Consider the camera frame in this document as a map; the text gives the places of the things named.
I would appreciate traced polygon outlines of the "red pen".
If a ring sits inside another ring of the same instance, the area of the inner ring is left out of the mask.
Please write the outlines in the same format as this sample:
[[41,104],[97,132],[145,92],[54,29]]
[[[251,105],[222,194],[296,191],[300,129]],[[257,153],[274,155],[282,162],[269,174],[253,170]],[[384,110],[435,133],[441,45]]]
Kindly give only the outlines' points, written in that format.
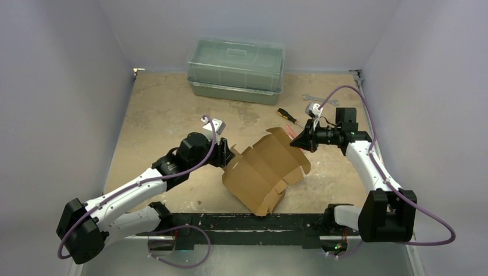
[[291,140],[293,140],[296,137],[296,133],[288,124],[285,125],[284,131]]

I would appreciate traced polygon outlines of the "brown cardboard box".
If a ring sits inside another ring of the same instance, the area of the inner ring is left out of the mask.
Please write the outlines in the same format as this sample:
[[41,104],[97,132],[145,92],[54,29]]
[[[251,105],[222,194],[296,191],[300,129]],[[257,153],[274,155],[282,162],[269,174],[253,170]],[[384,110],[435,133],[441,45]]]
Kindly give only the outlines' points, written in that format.
[[224,168],[224,187],[256,216],[271,214],[287,187],[304,179],[311,163],[283,128],[267,129],[263,136],[243,152],[231,147],[235,158]]

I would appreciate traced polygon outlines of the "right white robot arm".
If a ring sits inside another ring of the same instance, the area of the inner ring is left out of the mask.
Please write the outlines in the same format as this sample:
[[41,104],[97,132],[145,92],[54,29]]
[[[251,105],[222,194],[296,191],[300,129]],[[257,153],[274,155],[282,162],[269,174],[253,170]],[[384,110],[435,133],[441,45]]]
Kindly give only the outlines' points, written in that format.
[[338,147],[353,164],[366,191],[362,208],[350,204],[330,204],[322,225],[331,234],[348,227],[358,231],[365,242],[408,242],[413,235],[416,194],[404,190],[389,177],[372,149],[372,139],[360,131],[355,108],[336,108],[335,123],[322,127],[319,104],[306,107],[310,119],[290,143],[292,147],[315,152],[320,144]]

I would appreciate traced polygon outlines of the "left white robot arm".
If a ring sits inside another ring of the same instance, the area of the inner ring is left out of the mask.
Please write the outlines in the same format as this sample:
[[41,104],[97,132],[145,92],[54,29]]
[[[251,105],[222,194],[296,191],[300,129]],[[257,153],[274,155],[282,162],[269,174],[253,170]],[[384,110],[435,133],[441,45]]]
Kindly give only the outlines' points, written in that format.
[[227,139],[211,133],[192,132],[178,147],[157,159],[135,179],[108,194],[82,202],[74,198],[63,208],[56,228],[60,239],[57,257],[84,264],[110,243],[143,232],[165,235],[171,219],[162,204],[149,204],[141,211],[131,209],[187,181],[192,172],[211,165],[225,168],[235,153]]

